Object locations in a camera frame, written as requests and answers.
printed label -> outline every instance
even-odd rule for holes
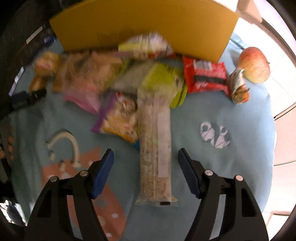
[[[158,177],[169,176],[170,163],[170,108],[164,109],[157,116],[158,128]]]
[[[212,63],[210,61],[205,60],[194,60],[193,62],[194,69],[203,69],[207,71],[213,71]]]

red apple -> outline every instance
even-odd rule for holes
[[[269,78],[269,62],[256,47],[248,47],[242,51],[238,60],[238,67],[244,69],[243,76],[254,83],[263,83]]]

snack package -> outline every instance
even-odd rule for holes
[[[170,107],[175,89],[170,86],[138,91],[140,136],[140,194],[138,203],[177,201],[171,190]]]
[[[250,98],[250,89],[246,87],[246,81],[242,75],[243,71],[241,68],[236,68],[229,76],[231,100],[235,104],[245,103]]]
[[[154,64],[143,80],[142,86],[155,91],[163,86],[174,89],[174,97],[171,98],[172,102],[170,103],[171,108],[182,105],[187,94],[183,71],[162,63]]]
[[[41,76],[35,76],[29,87],[29,92],[42,90],[45,88],[45,81]]]
[[[82,109],[98,113],[101,105],[99,95],[109,88],[123,62],[118,57],[99,54],[70,54],[57,74],[54,87],[62,85],[65,99]]]
[[[137,95],[138,87],[155,63],[152,60],[127,62],[129,63],[127,63],[126,70],[115,77],[111,88],[126,94]]]
[[[136,98],[122,93],[114,93],[108,104],[99,113],[99,119],[91,129],[95,133],[111,133],[122,137],[130,143],[136,143],[137,104]]]
[[[223,62],[215,64],[184,56],[183,63],[188,93],[223,91],[228,97],[231,96]]]
[[[42,77],[54,76],[60,66],[60,56],[50,51],[35,60],[35,74]]]
[[[117,57],[72,54],[66,60],[63,71],[63,89],[74,88],[81,92],[103,93],[110,87],[114,77],[121,70],[123,62]]]
[[[173,54],[172,47],[157,32],[134,36],[119,44],[118,51],[131,52],[136,59],[156,59]]]

red snack bag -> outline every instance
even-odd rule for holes
[[[188,93],[223,91],[231,96],[224,63],[212,63],[183,56]]]

light blue blanket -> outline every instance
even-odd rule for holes
[[[242,51],[242,41],[235,34],[221,61],[230,74]],[[59,42],[50,47],[62,52]],[[28,90],[34,76],[27,66],[16,91]],[[127,225],[122,241],[184,240],[199,206],[190,193],[177,160],[184,147],[190,157],[219,176],[242,175],[263,211],[272,178],[275,125],[271,100],[263,84],[247,82],[250,100],[234,105],[222,92],[188,94],[183,105],[171,110],[172,132],[172,194],[177,207],[134,205],[139,194],[139,151],[117,136],[90,131],[97,117],[73,103],[64,102],[61,94],[52,93],[36,105],[14,113],[15,160],[12,178],[16,197],[26,217],[41,191],[41,170],[51,163],[45,142],[60,129],[70,131],[77,139],[81,153],[100,146],[101,156],[107,148],[115,153],[115,164],[108,184],[124,208]],[[55,148],[58,159],[70,158],[70,144],[59,142]],[[218,235],[224,198],[221,197],[212,237]]]

